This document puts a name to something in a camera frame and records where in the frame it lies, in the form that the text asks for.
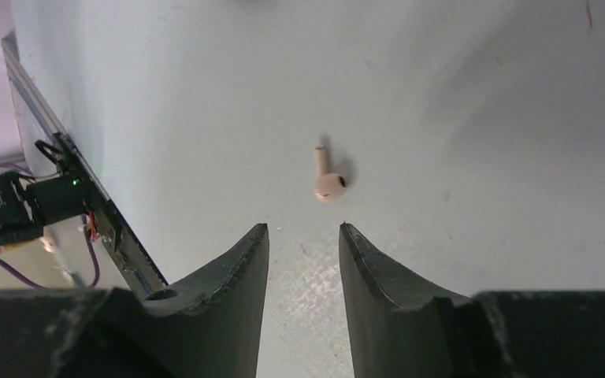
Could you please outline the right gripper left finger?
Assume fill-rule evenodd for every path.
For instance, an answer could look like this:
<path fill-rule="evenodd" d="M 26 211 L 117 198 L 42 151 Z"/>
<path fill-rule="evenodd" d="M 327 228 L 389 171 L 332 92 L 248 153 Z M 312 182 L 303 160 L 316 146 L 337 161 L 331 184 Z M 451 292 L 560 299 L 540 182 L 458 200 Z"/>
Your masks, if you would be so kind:
<path fill-rule="evenodd" d="M 113 289 L 0 291 L 0 377 L 253 377 L 269 229 L 144 299 Z"/>

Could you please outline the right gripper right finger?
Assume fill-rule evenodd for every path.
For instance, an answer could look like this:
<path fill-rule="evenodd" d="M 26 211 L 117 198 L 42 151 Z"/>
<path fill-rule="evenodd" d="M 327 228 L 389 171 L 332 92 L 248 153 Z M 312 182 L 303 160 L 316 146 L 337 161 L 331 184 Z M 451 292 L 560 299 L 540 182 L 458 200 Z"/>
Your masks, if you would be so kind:
<path fill-rule="evenodd" d="M 357 377 L 605 377 L 605 291 L 466 297 L 340 226 Z"/>

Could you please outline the white earbud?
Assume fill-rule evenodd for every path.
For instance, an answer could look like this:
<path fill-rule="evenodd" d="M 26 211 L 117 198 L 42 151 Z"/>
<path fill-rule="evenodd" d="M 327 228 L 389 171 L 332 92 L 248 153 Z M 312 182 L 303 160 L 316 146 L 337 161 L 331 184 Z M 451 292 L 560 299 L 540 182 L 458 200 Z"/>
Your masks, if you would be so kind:
<path fill-rule="evenodd" d="M 315 148 L 314 157 L 317 173 L 315 195 L 321 202 L 334 202 L 345 194 L 346 180 L 339 173 L 329 171 L 328 153 L 324 146 Z"/>

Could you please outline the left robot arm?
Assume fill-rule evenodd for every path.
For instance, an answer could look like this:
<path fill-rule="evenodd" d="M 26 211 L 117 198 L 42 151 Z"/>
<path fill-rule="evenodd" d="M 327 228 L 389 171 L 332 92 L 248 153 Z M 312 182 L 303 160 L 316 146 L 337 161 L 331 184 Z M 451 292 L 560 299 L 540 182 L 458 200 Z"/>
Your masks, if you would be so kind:
<path fill-rule="evenodd" d="M 80 180 L 59 176 L 22 184 L 17 172 L 0 175 L 0 247 L 43 236 L 46 226 L 87 211 L 87 191 Z"/>

